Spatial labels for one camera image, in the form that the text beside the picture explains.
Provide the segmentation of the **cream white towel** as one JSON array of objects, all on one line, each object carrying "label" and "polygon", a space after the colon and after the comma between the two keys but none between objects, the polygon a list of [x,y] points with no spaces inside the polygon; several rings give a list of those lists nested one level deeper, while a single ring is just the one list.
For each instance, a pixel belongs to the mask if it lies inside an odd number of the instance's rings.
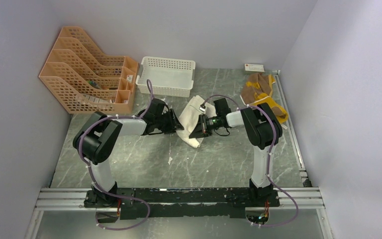
[{"label": "cream white towel", "polygon": [[197,125],[198,116],[202,114],[199,107],[203,102],[204,99],[199,95],[192,97],[179,116],[179,122],[184,127],[184,130],[178,130],[177,135],[193,148],[199,148],[203,141],[203,138],[189,138]]}]

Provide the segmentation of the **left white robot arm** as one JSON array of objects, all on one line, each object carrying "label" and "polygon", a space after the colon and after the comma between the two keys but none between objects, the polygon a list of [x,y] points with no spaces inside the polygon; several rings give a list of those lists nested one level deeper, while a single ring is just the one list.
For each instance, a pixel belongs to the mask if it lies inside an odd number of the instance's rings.
[{"label": "left white robot arm", "polygon": [[175,111],[157,98],[149,106],[132,116],[108,116],[95,112],[73,140],[73,147],[86,164],[92,179],[92,191],[105,207],[116,204],[117,183],[109,163],[119,136],[170,134],[184,127]]}]

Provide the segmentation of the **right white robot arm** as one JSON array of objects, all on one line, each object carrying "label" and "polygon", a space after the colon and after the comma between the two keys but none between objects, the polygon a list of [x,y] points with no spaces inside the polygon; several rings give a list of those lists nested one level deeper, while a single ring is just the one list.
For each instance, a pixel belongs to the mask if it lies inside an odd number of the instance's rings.
[{"label": "right white robot arm", "polygon": [[216,116],[209,118],[200,114],[189,138],[204,138],[223,127],[225,129],[244,126],[249,142],[254,149],[253,172],[249,181],[249,201],[254,206],[261,206],[274,190],[270,177],[272,154],[279,138],[283,135],[281,123],[268,103],[247,106],[232,112],[227,100],[214,101]]}]

